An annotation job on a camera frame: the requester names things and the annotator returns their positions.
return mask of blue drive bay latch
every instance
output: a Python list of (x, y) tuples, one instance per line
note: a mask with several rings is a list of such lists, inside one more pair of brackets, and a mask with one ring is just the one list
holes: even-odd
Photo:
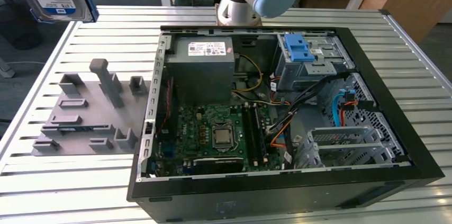
[(309, 43), (300, 34), (284, 34), (285, 47), (291, 54), (291, 61), (315, 61), (309, 52)]

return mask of white table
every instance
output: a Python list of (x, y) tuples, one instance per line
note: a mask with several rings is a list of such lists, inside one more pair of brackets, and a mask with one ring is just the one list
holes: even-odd
[[(161, 25), (213, 25), (213, 8), (99, 6), (99, 22), (72, 22), (0, 141), (0, 223), (149, 224), (125, 201), (132, 155), (33, 157), (32, 143), (61, 92), (63, 73), (84, 80), (107, 58), (119, 78), (151, 78)], [(451, 223), (452, 99), (425, 54), (377, 11), (292, 9), (264, 25), (349, 27), (447, 177), (364, 209), (240, 218), (247, 223)]]

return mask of blue cable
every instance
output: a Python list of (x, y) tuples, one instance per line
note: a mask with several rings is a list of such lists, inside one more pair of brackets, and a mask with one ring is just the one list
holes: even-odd
[(335, 121), (335, 125), (340, 126), (340, 120), (339, 120), (339, 114), (337, 114), (337, 101), (341, 96), (345, 96), (345, 94), (339, 93), (335, 98), (332, 99), (332, 120)]

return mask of ram slot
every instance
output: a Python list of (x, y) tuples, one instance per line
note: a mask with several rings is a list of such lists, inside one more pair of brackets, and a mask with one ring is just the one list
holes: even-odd
[(245, 104), (241, 108), (241, 117), (244, 122), (248, 162), (251, 166), (259, 166), (259, 164), (267, 162), (267, 152), (264, 132), (259, 122), (256, 106)]

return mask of yellow wire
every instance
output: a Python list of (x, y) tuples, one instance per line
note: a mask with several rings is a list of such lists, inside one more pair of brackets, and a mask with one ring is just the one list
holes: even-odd
[(259, 68), (257, 64), (251, 60), (251, 58), (248, 56), (245, 56), (245, 55), (240, 55), (240, 56), (244, 57), (255, 65), (255, 67), (256, 67), (256, 69), (259, 71), (259, 82), (251, 88), (232, 90), (232, 92), (235, 92), (235, 93), (249, 92), (253, 89), (256, 89), (260, 86), (260, 84), (263, 83), (263, 72), (260, 71), (260, 68)]

